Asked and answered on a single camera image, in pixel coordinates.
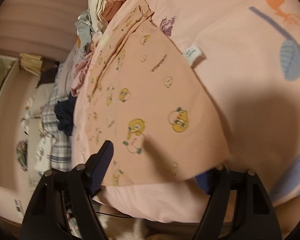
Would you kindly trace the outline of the white folded garment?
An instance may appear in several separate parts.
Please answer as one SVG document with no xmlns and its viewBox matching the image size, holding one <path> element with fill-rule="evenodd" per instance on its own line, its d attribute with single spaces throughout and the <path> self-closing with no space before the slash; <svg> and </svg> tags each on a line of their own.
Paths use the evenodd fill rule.
<svg viewBox="0 0 300 240">
<path fill-rule="evenodd" d="M 88 0 L 88 8 L 94 32 L 102 34 L 107 26 L 107 21 L 102 16 L 107 5 L 107 0 Z"/>
</svg>

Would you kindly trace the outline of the white folded clothes stack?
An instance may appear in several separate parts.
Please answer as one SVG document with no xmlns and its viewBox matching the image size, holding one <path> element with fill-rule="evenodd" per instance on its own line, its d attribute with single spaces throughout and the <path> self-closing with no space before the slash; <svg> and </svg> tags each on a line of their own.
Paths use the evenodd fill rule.
<svg viewBox="0 0 300 240">
<path fill-rule="evenodd" d="M 40 176 L 51 168 L 51 154 L 55 143 L 56 139 L 51 135 L 46 135 L 39 140 L 34 168 Z"/>
</svg>

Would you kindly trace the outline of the plaid blue white blanket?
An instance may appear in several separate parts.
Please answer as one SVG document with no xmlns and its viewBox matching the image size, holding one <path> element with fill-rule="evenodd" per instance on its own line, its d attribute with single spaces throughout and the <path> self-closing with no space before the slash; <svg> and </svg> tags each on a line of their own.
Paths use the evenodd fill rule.
<svg viewBox="0 0 300 240">
<path fill-rule="evenodd" d="M 71 137 L 58 129 L 54 112 L 57 102 L 68 100 L 68 94 L 58 94 L 58 81 L 55 81 L 47 105 L 42 110 L 43 129 L 52 136 L 54 143 L 50 153 L 51 167 L 60 171 L 71 169 Z"/>
</svg>

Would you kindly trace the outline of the pink curtain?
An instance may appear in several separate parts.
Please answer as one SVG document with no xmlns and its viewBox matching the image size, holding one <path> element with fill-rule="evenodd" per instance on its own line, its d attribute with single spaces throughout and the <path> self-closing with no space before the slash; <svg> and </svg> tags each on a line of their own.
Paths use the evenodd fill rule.
<svg viewBox="0 0 300 240">
<path fill-rule="evenodd" d="M 4 0 L 0 54 L 36 54 L 64 61 L 77 41 L 75 22 L 88 0 Z"/>
</svg>

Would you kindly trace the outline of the beige headboard cushion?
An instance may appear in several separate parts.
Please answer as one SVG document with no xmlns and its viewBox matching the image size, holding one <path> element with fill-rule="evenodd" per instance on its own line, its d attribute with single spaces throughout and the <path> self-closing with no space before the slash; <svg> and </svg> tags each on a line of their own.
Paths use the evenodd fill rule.
<svg viewBox="0 0 300 240">
<path fill-rule="evenodd" d="M 52 92 L 53 83 L 40 85 L 34 94 L 34 101 L 30 109 L 30 123 L 27 146 L 27 174 L 29 183 L 36 185 L 40 180 L 40 175 L 36 172 L 34 165 L 36 163 L 36 148 L 39 140 L 49 135 L 43 129 L 42 110 L 47 105 Z"/>
</svg>

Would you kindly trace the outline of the yellow hanging fabric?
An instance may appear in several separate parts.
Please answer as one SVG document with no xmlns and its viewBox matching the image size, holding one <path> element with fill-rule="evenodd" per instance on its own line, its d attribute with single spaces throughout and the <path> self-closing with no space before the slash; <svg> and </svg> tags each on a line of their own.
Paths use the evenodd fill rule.
<svg viewBox="0 0 300 240">
<path fill-rule="evenodd" d="M 43 58 L 39 55 L 20 53 L 20 67 L 29 73 L 40 76 Z"/>
</svg>

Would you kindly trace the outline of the dark brown pillow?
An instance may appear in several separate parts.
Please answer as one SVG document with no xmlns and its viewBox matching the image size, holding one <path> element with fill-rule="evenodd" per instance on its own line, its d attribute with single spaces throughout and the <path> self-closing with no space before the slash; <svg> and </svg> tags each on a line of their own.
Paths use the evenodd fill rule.
<svg viewBox="0 0 300 240">
<path fill-rule="evenodd" d="M 59 61 L 45 60 L 43 62 L 37 88 L 42 84 L 54 83 L 60 64 L 61 63 Z"/>
</svg>

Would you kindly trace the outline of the grey garment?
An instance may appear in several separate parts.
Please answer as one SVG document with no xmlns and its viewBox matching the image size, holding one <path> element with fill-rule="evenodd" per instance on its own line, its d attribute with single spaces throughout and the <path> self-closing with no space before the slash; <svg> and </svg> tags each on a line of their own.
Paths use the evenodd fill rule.
<svg viewBox="0 0 300 240">
<path fill-rule="evenodd" d="M 80 51 L 87 51 L 87 46 L 91 44 L 93 38 L 93 25 L 89 10 L 82 12 L 75 23 L 77 36 L 78 36 L 78 48 Z"/>
</svg>

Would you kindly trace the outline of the navy blue garment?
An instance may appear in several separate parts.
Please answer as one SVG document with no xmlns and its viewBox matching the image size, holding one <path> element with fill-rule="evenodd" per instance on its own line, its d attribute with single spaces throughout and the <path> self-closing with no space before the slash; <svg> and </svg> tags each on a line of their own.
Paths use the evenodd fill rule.
<svg viewBox="0 0 300 240">
<path fill-rule="evenodd" d="M 70 93 L 67 100 L 58 101 L 55 105 L 54 113 L 57 118 L 58 129 L 67 136 L 72 136 L 76 100 L 77 98 Z"/>
</svg>

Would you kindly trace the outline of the peach cartoon print shirt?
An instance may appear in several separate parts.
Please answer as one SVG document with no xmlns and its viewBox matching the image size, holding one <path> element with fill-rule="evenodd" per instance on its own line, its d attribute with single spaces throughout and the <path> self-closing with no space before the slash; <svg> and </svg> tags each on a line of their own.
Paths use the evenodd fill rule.
<svg viewBox="0 0 300 240">
<path fill-rule="evenodd" d="M 114 146 L 105 186 L 188 180 L 230 155 L 210 96 L 152 14 L 139 0 L 89 68 L 89 152 Z"/>
</svg>

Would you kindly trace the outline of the pink garment pile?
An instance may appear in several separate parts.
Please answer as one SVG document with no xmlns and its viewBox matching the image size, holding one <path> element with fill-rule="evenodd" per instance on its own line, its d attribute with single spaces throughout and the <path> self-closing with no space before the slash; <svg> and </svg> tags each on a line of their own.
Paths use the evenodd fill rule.
<svg viewBox="0 0 300 240">
<path fill-rule="evenodd" d="M 125 1 L 126 0 L 107 0 L 107 5 L 105 7 L 104 12 L 102 13 L 102 16 L 107 21 L 107 26 Z M 93 33 L 92 42 L 91 42 L 91 44 L 89 44 L 89 46 L 87 46 L 85 59 L 83 61 L 79 62 L 78 64 L 76 64 L 76 66 L 75 66 L 74 81 L 70 88 L 70 93 L 73 97 L 77 97 L 83 87 L 83 83 L 85 81 L 85 78 L 86 78 L 86 75 L 88 72 L 88 68 L 89 68 L 89 64 L 90 64 L 93 52 L 97 46 L 98 41 L 101 39 L 103 33 L 102 34 L 98 34 L 96 32 Z"/>
</svg>

